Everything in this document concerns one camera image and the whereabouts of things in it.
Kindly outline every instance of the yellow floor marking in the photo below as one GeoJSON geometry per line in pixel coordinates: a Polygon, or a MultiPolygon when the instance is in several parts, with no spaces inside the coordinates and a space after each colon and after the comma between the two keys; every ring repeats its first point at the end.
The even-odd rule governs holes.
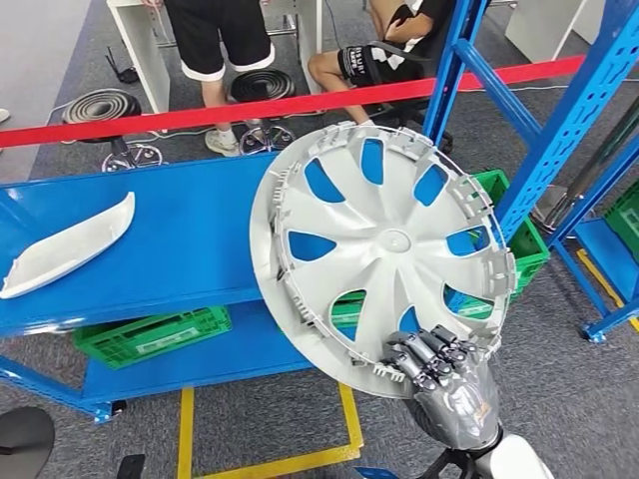
{"type": "Polygon", "coordinates": [[[195,393],[192,387],[181,391],[180,402],[180,432],[178,447],[178,479],[190,479],[193,453],[193,409],[195,393]]]}
{"type": "MultiPolygon", "coordinates": [[[[595,266],[592,261],[590,260],[589,257],[588,257],[588,253],[585,252],[585,249],[579,250],[577,252],[577,256],[579,256],[579,258],[581,259],[581,262],[582,262],[588,271],[590,271],[591,274],[594,276],[597,281],[599,281],[600,284],[604,286],[604,289],[605,289],[609,296],[612,297],[613,300],[615,301],[615,304],[617,305],[617,307],[623,307],[625,305],[622,298],[620,298],[613,286],[608,283],[608,281],[607,281],[603,274],[599,272],[599,269],[597,269],[597,266],[595,266]]],[[[633,326],[634,326],[634,329],[637,332],[639,332],[639,320],[637,320],[637,318],[631,317],[630,322],[633,326]]]]}
{"type": "MultiPolygon", "coordinates": [[[[364,445],[364,436],[357,415],[353,389],[339,383],[339,393],[344,408],[350,444],[301,456],[279,459],[276,461],[240,467],[230,471],[208,474],[201,479],[269,479],[294,472],[306,471],[316,467],[337,464],[360,457],[360,448],[364,445]]],[[[193,388],[185,388],[181,393],[179,446],[178,452],[178,479],[191,479],[190,467],[193,451],[193,414],[194,394],[193,388]]]]}

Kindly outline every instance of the black shorts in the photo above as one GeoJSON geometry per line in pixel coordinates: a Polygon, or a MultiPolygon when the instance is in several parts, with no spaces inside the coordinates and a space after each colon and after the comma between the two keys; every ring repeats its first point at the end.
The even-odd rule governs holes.
{"type": "MultiPolygon", "coordinates": [[[[413,12],[408,5],[402,5],[393,15],[391,23],[412,17],[413,12]]],[[[378,71],[383,83],[405,82],[421,77],[419,70],[415,65],[403,65],[398,69],[393,69],[387,62],[375,60],[372,47],[367,45],[346,47],[338,52],[338,63],[342,76],[357,87],[375,85],[375,80],[370,71],[371,62],[374,61],[377,62],[378,71]]]]}
{"type": "Polygon", "coordinates": [[[275,50],[266,33],[259,0],[165,0],[175,42],[187,77],[221,80],[220,35],[233,70],[266,68],[275,50]]]}

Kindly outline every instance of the green plastic crate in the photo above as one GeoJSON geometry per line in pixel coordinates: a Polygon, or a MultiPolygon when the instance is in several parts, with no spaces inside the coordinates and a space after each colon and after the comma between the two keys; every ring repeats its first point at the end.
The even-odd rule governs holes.
{"type": "Polygon", "coordinates": [[[639,261],[639,180],[617,199],[604,218],[639,261]]]}
{"type": "Polygon", "coordinates": [[[215,306],[82,327],[73,331],[73,342],[91,357],[119,369],[230,329],[228,310],[215,306]]]}
{"type": "MultiPolygon", "coordinates": [[[[517,299],[521,293],[520,290],[517,290],[517,292],[514,292],[510,296],[510,302],[513,302],[517,299]]],[[[479,299],[473,298],[473,301],[468,301],[462,306],[458,314],[468,317],[471,319],[486,319],[492,312],[492,305],[480,301],[479,299]]]]}
{"type": "MultiPolygon", "coordinates": [[[[508,189],[508,182],[502,170],[474,175],[476,179],[496,205],[508,189]]],[[[550,251],[529,218],[526,218],[508,244],[514,254],[517,290],[511,296],[515,300],[528,286],[550,257],[550,251]]],[[[474,297],[466,297],[459,314],[474,319],[486,319],[492,309],[490,304],[474,297]]]]}
{"type": "Polygon", "coordinates": [[[364,291],[353,291],[340,297],[331,310],[331,320],[336,327],[350,327],[357,324],[366,295],[364,291]]]}
{"type": "MultiPolygon", "coordinates": [[[[502,199],[509,183],[502,170],[479,173],[480,182],[495,205],[502,199]]],[[[517,289],[529,285],[550,257],[550,251],[535,225],[526,218],[508,244],[514,254],[517,266],[517,289]]]]}

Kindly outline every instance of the white plastic part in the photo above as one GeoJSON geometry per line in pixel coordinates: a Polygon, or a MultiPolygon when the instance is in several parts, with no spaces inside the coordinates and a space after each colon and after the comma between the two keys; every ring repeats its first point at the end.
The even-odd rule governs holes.
{"type": "Polygon", "coordinates": [[[262,296],[291,342],[336,380],[386,397],[411,395],[408,379],[384,374],[387,368],[380,364],[384,341],[411,307],[424,329],[441,324],[462,339],[494,348],[516,286],[514,258],[500,246],[501,231],[486,192],[429,139],[409,130],[347,123],[294,142],[276,158],[258,189],[250,244],[262,296]],[[381,183],[363,171],[368,141],[381,145],[381,183]],[[313,193],[306,169],[315,162],[343,201],[331,203],[313,193]],[[431,168],[446,179],[425,206],[415,191],[431,168]],[[447,246],[450,235],[475,228],[486,231],[486,247],[455,255],[447,246]],[[292,232],[335,247],[303,260],[292,253],[292,232]],[[445,285],[494,307],[484,320],[455,314],[445,304],[445,285]],[[351,339],[332,323],[331,310],[338,297],[353,290],[366,295],[351,339]]]}
{"type": "Polygon", "coordinates": [[[477,468],[492,479],[554,479],[532,446],[516,434],[504,436],[497,447],[478,459],[477,468]]]}
{"type": "Polygon", "coordinates": [[[14,260],[0,298],[42,287],[100,254],[123,235],[135,208],[136,197],[130,192],[108,210],[27,247],[14,260]]]}

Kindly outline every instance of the red barrier rope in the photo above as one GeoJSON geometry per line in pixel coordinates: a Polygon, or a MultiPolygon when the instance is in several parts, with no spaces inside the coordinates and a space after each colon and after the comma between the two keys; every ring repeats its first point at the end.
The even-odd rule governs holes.
{"type": "MultiPolygon", "coordinates": [[[[554,62],[515,65],[496,69],[506,84],[572,75],[583,61],[583,56],[568,57],[554,62]]],[[[0,132],[0,147],[17,147],[42,143],[87,140],[159,130],[208,126],[214,123],[239,122],[247,118],[282,117],[320,110],[335,110],[349,105],[370,105],[411,98],[429,97],[435,86],[434,78],[395,83],[369,88],[356,88],[348,92],[305,95],[282,100],[240,103],[218,108],[180,110],[177,112],[143,115],[76,125],[23,128],[0,132]]],[[[474,75],[465,73],[460,90],[481,88],[474,75]]]]}

